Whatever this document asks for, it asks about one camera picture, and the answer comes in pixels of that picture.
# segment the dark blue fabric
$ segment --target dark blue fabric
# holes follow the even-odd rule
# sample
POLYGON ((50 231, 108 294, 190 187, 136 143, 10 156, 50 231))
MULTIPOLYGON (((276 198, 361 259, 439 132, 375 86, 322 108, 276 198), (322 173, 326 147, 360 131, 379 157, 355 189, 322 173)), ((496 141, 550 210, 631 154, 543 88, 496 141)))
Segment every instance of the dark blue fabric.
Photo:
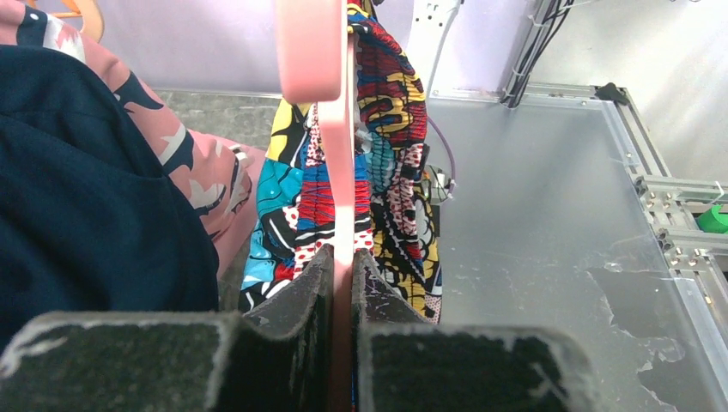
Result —
POLYGON ((50 311, 209 311, 192 206, 85 64, 0 46, 0 348, 50 311))

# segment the pink floral garment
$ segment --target pink floral garment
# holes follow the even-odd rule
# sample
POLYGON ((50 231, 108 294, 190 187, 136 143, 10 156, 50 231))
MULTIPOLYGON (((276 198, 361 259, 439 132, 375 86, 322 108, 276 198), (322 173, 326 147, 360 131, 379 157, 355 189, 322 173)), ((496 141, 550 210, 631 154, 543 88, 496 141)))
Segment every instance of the pink floral garment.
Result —
POLYGON ((0 44, 57 50, 99 75, 197 211, 220 258, 219 278, 255 224, 255 201, 250 200, 263 151, 246 146, 234 150, 234 142, 186 129, 113 53, 71 25, 19 0, 0 0, 0 44))

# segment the metal table surface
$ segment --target metal table surface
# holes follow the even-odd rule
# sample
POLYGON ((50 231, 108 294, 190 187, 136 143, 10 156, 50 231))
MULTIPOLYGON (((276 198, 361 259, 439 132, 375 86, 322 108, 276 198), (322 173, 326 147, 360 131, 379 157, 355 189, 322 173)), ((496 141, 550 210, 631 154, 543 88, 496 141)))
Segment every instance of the metal table surface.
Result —
MULTIPOLYGON (((458 172, 442 205, 442 323, 565 331, 590 355, 606 410, 728 410, 688 316, 696 303, 678 293, 694 285, 669 275, 608 103, 562 101, 428 104, 458 172)), ((447 168, 434 136, 429 161, 447 168)))

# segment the colorful patterned garment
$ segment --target colorful patterned garment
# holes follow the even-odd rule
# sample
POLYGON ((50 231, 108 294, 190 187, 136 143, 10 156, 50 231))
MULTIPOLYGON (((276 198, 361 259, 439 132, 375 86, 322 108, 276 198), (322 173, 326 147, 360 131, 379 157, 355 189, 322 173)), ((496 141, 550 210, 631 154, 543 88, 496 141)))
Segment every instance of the colorful patterned garment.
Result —
MULTIPOLYGON (((437 227, 423 195, 427 112, 422 84, 373 6, 349 0, 359 36, 355 139, 355 248, 425 318, 440 318, 437 227)), ((331 241, 334 204, 317 106, 282 101, 258 183, 258 224, 240 296, 249 311, 294 279, 331 241)))
MULTIPOLYGON (((234 142, 227 139, 186 129, 116 56, 52 15, 18 0, 0 0, 0 44, 65 53, 103 80, 197 211, 220 258, 219 277, 255 224, 252 203, 246 206, 253 188, 247 170, 251 156, 236 154, 231 149, 234 142)), ((244 151, 252 155, 255 149, 244 147, 244 151)))

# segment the clothes hanger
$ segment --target clothes hanger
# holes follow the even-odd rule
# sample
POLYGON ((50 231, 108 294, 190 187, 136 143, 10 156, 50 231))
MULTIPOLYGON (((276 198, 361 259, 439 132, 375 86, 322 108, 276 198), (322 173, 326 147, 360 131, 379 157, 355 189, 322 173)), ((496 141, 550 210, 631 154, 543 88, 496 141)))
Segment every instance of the clothes hanger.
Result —
MULTIPOLYGON (((61 0, 61 2, 70 11, 52 13, 52 15, 59 19, 81 17, 83 19, 81 33, 86 34, 97 43, 101 41, 101 37, 104 35, 104 16, 101 14, 96 0, 61 0)), ((27 4, 34 9, 38 8, 36 0, 27 0, 27 4)))
POLYGON ((351 410, 351 265, 354 259, 354 35, 345 0, 277 0, 276 49, 283 98, 318 102, 318 127, 335 204, 329 411, 351 410))

